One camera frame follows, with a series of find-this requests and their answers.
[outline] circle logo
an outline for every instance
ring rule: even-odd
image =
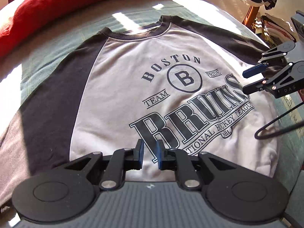
[[[185,93],[195,93],[203,85],[201,74],[187,64],[176,64],[169,68],[167,79],[171,86]]]

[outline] metal screw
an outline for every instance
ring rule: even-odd
[[[187,180],[185,181],[185,185],[188,187],[188,188],[196,188],[198,187],[200,184],[199,184],[199,181],[196,181],[196,180]]]
[[[116,182],[112,180],[103,181],[101,183],[101,186],[103,186],[104,188],[114,188],[116,186]]]

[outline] black wire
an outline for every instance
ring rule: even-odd
[[[303,228],[293,217],[291,217],[289,214],[284,213],[283,218],[285,218],[293,228]]]
[[[293,107],[292,109],[290,109],[289,111],[285,112],[284,114],[278,116],[276,119],[272,120],[270,123],[266,124],[264,127],[260,128],[258,131],[255,132],[254,137],[257,140],[265,140],[265,139],[269,139],[269,138],[273,138],[273,137],[277,137],[279,135],[283,135],[285,133],[288,133],[290,131],[293,131],[297,128],[301,128],[304,126],[304,121],[301,121],[297,124],[291,125],[289,127],[286,128],[282,128],[279,131],[270,133],[270,134],[266,134],[266,135],[257,135],[259,132],[261,132],[262,130],[264,130],[265,128],[267,128],[269,125],[273,124],[274,122],[276,122],[277,120],[281,119],[283,116],[286,116],[288,113],[292,112],[293,110],[295,110],[296,108],[300,107],[301,105],[303,105],[304,102],[296,105],[295,107]]]

